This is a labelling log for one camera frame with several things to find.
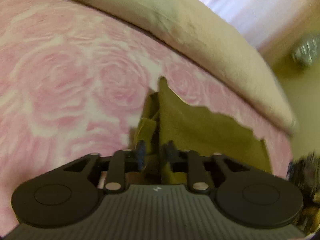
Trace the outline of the grey and cream duvet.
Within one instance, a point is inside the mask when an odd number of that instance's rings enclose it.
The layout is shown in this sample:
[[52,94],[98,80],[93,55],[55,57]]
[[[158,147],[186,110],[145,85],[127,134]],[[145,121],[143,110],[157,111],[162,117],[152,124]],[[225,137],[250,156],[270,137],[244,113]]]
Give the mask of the grey and cream duvet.
[[269,65],[230,24],[198,0],[74,0],[150,32],[246,99],[287,133],[297,118]]

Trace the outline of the stack of green folded clothes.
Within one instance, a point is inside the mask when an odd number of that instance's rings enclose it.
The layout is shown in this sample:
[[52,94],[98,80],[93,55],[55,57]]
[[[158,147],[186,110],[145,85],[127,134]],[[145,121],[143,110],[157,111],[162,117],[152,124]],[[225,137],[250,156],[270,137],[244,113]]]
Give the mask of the stack of green folded clothes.
[[303,195],[303,208],[295,221],[296,226],[309,235],[319,230],[319,154],[308,155],[289,163],[287,180],[298,187]]

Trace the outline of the olive green shirt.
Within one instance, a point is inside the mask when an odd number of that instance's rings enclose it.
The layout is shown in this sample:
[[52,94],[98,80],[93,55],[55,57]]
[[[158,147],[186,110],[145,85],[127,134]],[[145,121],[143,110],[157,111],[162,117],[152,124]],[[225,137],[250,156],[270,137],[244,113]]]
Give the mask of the olive green shirt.
[[263,139],[242,127],[233,118],[211,112],[204,106],[191,106],[180,99],[161,77],[158,91],[144,103],[141,119],[133,136],[133,144],[145,143],[145,168],[134,182],[146,184],[184,184],[186,176],[173,173],[164,157],[163,145],[173,141],[179,150],[194,150],[210,157],[221,153],[241,163],[271,173],[272,168]]

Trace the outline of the pink window curtain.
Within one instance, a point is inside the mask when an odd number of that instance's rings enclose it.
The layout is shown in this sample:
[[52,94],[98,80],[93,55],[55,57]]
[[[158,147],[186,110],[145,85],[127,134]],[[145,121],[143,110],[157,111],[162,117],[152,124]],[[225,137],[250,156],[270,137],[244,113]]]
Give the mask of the pink window curtain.
[[199,0],[261,48],[317,0]]

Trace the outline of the silver puffer jacket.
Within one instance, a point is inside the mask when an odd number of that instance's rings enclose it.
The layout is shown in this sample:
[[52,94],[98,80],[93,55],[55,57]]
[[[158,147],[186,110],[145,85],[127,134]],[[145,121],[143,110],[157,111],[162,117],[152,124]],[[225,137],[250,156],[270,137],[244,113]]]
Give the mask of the silver puffer jacket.
[[295,44],[292,59],[302,67],[311,67],[319,59],[319,33],[303,35]]

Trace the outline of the pink floral bed blanket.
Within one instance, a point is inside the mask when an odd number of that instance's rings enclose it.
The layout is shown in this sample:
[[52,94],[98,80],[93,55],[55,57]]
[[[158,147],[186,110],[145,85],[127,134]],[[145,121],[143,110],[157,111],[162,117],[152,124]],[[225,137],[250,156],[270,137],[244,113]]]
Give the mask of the pink floral bed blanket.
[[1,0],[1,235],[20,183],[129,146],[161,76],[190,105],[234,118],[286,176],[286,134],[200,67],[140,30],[68,0]]

